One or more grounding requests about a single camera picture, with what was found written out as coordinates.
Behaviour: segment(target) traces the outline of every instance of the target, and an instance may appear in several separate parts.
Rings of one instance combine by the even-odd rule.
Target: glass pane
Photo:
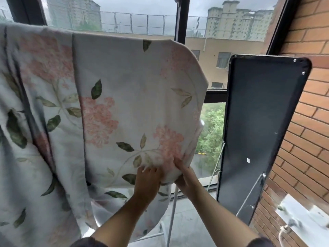
[[[0,0],[0,22],[13,22],[7,0]]]
[[[208,89],[227,88],[232,54],[266,52],[284,1],[190,0],[185,44],[200,50]]]
[[[42,0],[42,5],[47,24],[57,28],[149,39],[175,34],[174,0]]]
[[[205,125],[199,137],[191,167],[205,186],[210,181],[222,146],[225,103],[205,103],[200,118]]]

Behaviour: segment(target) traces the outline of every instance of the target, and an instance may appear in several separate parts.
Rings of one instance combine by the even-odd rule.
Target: floral fabric
[[[137,168],[166,180],[131,241],[163,216],[191,163],[207,81],[171,40],[0,25],[0,241],[69,246],[132,196]]]

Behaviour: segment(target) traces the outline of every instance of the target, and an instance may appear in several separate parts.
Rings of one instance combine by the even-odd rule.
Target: tiled floor
[[[162,220],[165,223],[166,231],[169,231],[172,202],[164,214]],[[148,234],[159,233],[159,224]],[[142,241],[130,243],[129,247],[166,247],[163,236],[158,236]],[[216,247],[212,241],[201,218],[188,199],[179,199],[177,201],[174,223],[171,232],[170,247],[191,247],[191,246],[209,246]]]

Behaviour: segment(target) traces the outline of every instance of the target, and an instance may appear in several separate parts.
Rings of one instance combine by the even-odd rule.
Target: high-rise building
[[[208,10],[206,37],[264,41],[273,10],[237,8],[239,1],[224,1]]]
[[[55,27],[102,30],[100,6],[93,0],[47,0],[47,5]]]

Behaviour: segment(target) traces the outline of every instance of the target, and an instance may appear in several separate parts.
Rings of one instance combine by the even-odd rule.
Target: building window
[[[219,52],[216,67],[226,68],[230,57],[231,53],[229,52]]]
[[[195,55],[195,57],[199,60],[199,56],[200,56],[200,50],[191,50],[192,53]]]
[[[222,82],[212,82],[211,83],[211,89],[224,89],[225,88],[225,83]]]

